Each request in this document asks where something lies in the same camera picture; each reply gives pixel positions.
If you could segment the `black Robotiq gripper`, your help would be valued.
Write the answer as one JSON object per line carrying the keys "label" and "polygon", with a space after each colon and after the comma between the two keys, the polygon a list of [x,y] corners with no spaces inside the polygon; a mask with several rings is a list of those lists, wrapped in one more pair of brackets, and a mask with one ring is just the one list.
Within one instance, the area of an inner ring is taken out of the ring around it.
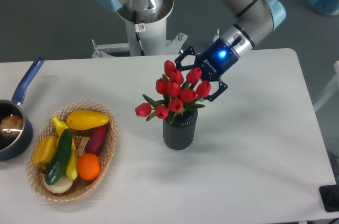
{"label": "black Robotiq gripper", "polygon": [[238,56],[227,44],[222,39],[217,39],[206,51],[197,56],[195,56],[194,48],[189,46],[179,54],[174,63],[180,71],[199,67],[202,71],[202,80],[218,81],[218,89],[213,94],[201,98],[201,102],[205,100],[213,102],[228,88],[221,76],[238,61]]}

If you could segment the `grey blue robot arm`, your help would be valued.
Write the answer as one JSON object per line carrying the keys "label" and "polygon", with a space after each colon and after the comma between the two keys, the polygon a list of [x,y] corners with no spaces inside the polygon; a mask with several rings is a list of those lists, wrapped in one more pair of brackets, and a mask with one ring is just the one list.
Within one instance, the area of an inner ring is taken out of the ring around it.
{"label": "grey blue robot arm", "polygon": [[[173,0],[97,1],[124,20],[132,56],[170,53],[174,42],[167,40],[166,30]],[[221,1],[234,14],[236,23],[217,35],[212,45],[196,55],[194,61],[194,66],[202,69],[202,80],[218,83],[218,89],[207,96],[208,101],[214,101],[227,89],[222,75],[286,18],[286,11],[278,0]]]}

